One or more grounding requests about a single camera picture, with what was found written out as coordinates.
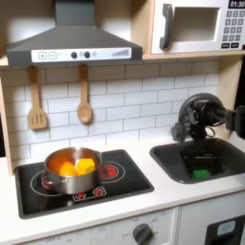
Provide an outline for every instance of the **wooden spatula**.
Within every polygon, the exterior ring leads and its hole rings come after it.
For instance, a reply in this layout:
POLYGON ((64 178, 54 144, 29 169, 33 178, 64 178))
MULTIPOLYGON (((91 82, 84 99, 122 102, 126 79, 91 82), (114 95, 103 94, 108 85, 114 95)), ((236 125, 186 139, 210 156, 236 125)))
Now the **wooden spatula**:
POLYGON ((88 66, 80 65, 80 105, 78 118, 82 123, 89 123, 92 119, 92 110, 88 103, 88 66))
POLYGON ((33 108, 28 115, 28 123, 31 129, 45 128, 47 126, 47 117, 45 112, 40 107, 39 93, 38 93, 38 69, 35 66, 28 68, 29 77, 31 81, 31 92, 33 100, 33 108))

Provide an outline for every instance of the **microwave display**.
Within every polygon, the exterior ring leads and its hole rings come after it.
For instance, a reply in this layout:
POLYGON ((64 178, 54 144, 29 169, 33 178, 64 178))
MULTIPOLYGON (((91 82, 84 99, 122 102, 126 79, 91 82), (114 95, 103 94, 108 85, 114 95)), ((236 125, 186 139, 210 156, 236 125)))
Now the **microwave display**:
POLYGON ((229 9, 245 9, 245 1, 241 0, 230 0, 229 9))

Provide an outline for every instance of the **black stovetop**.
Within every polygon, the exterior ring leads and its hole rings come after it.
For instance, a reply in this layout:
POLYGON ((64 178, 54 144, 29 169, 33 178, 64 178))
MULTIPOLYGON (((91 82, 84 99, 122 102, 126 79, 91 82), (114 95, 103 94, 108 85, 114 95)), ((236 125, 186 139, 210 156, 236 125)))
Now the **black stovetop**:
POLYGON ((154 190, 124 150, 102 153, 99 185, 77 195, 63 195, 51 190, 47 184, 43 163, 17 167, 15 177, 19 216, 24 219, 154 190))

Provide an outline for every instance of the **range hood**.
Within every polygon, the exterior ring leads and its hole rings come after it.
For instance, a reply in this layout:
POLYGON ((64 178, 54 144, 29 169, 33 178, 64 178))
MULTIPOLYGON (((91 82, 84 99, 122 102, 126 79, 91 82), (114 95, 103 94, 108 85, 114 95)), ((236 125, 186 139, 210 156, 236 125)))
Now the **range hood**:
POLYGON ((56 26, 7 46, 10 66, 141 60, 142 47, 95 26, 95 0, 55 0, 56 26))

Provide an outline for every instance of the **stainless steel pot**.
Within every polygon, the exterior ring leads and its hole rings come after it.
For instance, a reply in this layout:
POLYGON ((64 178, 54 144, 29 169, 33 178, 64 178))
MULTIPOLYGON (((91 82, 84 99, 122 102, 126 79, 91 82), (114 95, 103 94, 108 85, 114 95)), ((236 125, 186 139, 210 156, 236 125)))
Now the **stainless steel pot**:
POLYGON ((88 148, 64 148, 49 155, 45 160, 46 174, 51 188, 63 194, 78 194, 93 189, 99 181, 99 168, 101 165, 100 153, 88 148), (64 162, 76 163, 79 159, 93 159, 95 171, 75 176, 67 177, 58 174, 64 162))

